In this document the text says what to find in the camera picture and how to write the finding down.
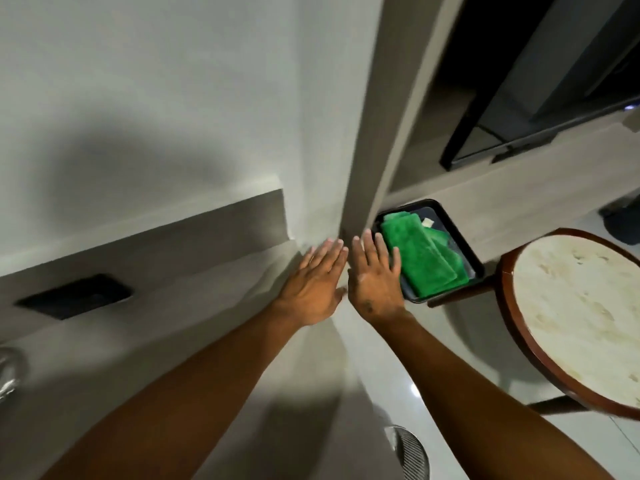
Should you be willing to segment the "black rectangular tray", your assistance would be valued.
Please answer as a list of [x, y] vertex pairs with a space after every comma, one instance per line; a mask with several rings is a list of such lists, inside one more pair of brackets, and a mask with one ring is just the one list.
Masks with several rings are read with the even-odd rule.
[[[468, 282], [467, 285], [460, 286], [459, 288], [450, 290], [448, 292], [443, 292], [441, 294], [438, 294], [430, 298], [418, 299], [414, 295], [411, 287], [409, 286], [408, 282], [406, 281], [404, 275], [401, 272], [401, 276], [400, 276], [401, 290], [406, 300], [412, 303], [427, 303], [429, 301], [439, 299], [440, 297], [444, 297], [452, 292], [457, 292], [471, 285], [475, 285], [476, 283], [479, 283], [484, 279], [484, 275], [485, 275], [484, 265], [478, 259], [475, 252], [473, 252], [468, 242], [465, 240], [465, 238], [460, 233], [459, 229], [456, 227], [452, 219], [444, 210], [443, 206], [436, 200], [423, 199], [423, 200], [407, 203], [405, 205], [380, 212], [374, 220], [374, 223], [372, 225], [372, 232], [381, 233], [381, 223], [383, 221], [383, 218], [388, 214], [392, 214], [400, 211], [416, 213], [421, 218], [428, 217], [434, 220], [434, 224], [433, 224], [434, 229], [448, 233], [449, 246], [463, 258], [463, 261], [465, 263], [465, 268], [470, 277], [470, 281]], [[386, 243], [386, 245], [388, 249], [391, 251], [392, 247], [389, 246], [388, 243]]]

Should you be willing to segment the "shiny metal object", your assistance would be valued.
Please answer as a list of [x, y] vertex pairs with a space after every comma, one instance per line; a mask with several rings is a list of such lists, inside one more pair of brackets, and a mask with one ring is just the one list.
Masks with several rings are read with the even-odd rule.
[[20, 350], [0, 346], [0, 404], [19, 390], [29, 373], [28, 360]]

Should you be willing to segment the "black wall socket panel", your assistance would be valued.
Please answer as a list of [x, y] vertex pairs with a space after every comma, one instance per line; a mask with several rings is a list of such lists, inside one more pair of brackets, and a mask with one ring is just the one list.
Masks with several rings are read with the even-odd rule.
[[108, 274], [95, 274], [14, 302], [14, 306], [63, 321], [125, 301], [133, 288]]

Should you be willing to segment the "round marble wooden table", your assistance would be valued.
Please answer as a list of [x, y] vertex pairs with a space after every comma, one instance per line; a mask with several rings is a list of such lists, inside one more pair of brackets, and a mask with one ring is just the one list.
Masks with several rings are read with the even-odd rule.
[[595, 234], [558, 228], [501, 256], [491, 276], [426, 303], [489, 291], [519, 350], [563, 393], [530, 408], [640, 422], [640, 259]]

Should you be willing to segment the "person's left forearm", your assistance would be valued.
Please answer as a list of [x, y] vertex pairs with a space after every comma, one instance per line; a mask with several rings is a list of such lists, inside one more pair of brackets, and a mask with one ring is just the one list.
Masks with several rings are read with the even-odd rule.
[[269, 305], [105, 416], [41, 480], [190, 480], [269, 364], [312, 323]]

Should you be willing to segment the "person's right forearm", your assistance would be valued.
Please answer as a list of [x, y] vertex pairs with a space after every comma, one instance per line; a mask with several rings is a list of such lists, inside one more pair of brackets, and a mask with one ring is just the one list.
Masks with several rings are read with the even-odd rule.
[[405, 309], [367, 320], [404, 366], [470, 480], [614, 480], [577, 443], [486, 379]]

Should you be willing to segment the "green folded cloth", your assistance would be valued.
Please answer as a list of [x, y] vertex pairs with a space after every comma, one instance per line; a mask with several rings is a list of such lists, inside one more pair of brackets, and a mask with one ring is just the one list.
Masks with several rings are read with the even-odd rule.
[[449, 234], [425, 226], [418, 214], [388, 214], [381, 233], [401, 255], [401, 271], [418, 299], [436, 296], [470, 281], [463, 258], [449, 246]]

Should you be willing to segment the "dark object on floor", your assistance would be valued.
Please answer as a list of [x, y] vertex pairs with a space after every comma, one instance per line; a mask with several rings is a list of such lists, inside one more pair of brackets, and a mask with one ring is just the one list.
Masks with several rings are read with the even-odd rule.
[[640, 192], [606, 204], [598, 214], [613, 238], [629, 246], [640, 244]]

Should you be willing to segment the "person's left hand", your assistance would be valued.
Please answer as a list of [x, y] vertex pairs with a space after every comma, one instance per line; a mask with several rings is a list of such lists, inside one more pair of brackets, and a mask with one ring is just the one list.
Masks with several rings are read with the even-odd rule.
[[[299, 263], [271, 305], [279, 314], [292, 319], [300, 327], [329, 318], [337, 308], [332, 307], [332, 299], [334, 290], [339, 287], [341, 275], [327, 273], [327, 252], [336, 240], [341, 239], [327, 239], [316, 247], [315, 267], [308, 274], [299, 274]], [[348, 252], [345, 246], [345, 266]]]

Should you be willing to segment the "person's right hand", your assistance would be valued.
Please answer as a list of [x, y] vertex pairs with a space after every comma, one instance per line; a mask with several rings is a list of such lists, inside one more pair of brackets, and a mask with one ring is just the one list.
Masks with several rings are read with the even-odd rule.
[[390, 279], [391, 252], [382, 234], [373, 234], [378, 249], [377, 267], [368, 267], [366, 263], [362, 236], [353, 238], [350, 267], [356, 270], [356, 294], [348, 298], [357, 313], [370, 325], [377, 327], [380, 323], [406, 315], [406, 307], [400, 282], [394, 283]]

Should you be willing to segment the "black flat television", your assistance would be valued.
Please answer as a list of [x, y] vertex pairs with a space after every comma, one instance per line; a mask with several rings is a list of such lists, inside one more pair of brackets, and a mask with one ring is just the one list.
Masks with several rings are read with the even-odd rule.
[[465, 0], [438, 74], [473, 95], [445, 170], [532, 150], [640, 106], [640, 0]]

